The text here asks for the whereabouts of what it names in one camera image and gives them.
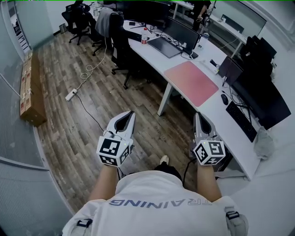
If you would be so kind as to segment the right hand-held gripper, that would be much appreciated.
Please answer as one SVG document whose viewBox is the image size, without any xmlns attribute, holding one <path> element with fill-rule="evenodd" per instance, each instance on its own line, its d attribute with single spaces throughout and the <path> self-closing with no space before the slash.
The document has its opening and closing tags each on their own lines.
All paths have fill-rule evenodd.
<svg viewBox="0 0 295 236">
<path fill-rule="evenodd" d="M 224 142 L 216 135 L 213 122 L 200 112 L 194 115 L 194 134 L 189 157 L 200 165 L 217 165 L 225 157 Z"/>
</svg>

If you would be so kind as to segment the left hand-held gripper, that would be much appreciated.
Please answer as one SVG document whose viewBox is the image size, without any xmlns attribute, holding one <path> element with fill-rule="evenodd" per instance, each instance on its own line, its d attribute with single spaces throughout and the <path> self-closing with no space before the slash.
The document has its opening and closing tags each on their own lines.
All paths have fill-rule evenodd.
<svg viewBox="0 0 295 236">
<path fill-rule="evenodd" d="M 136 114 L 133 111 L 113 117 L 103 136 L 99 137 L 96 154 L 104 165 L 121 167 L 131 153 Z"/>
</svg>

